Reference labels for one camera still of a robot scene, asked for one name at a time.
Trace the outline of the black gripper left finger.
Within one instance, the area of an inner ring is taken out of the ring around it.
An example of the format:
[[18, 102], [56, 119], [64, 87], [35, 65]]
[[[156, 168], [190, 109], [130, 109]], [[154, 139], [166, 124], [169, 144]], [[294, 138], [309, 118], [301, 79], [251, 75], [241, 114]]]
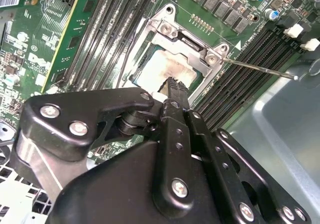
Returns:
[[75, 178], [137, 144], [158, 144], [152, 198], [166, 217], [193, 206], [190, 132], [178, 82], [168, 78], [155, 100], [137, 87], [29, 98], [22, 108], [10, 165], [43, 188], [54, 205]]

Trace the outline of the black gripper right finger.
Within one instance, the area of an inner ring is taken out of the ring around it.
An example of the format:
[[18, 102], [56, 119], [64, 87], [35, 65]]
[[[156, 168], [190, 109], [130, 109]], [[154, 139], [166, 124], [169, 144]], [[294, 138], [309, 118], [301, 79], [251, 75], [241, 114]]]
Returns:
[[226, 130], [208, 130], [189, 108], [188, 91], [178, 82], [191, 150], [202, 158], [221, 223], [311, 223], [306, 210]]

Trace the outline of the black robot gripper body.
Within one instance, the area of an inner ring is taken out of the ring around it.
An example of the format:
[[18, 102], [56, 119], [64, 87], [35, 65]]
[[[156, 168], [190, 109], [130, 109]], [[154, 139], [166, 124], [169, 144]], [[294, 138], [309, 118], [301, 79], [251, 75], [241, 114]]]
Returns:
[[58, 195], [48, 223], [233, 223], [222, 217], [202, 162], [193, 159], [194, 204], [181, 218], [164, 216], [152, 197], [158, 144], [137, 144], [72, 180]]

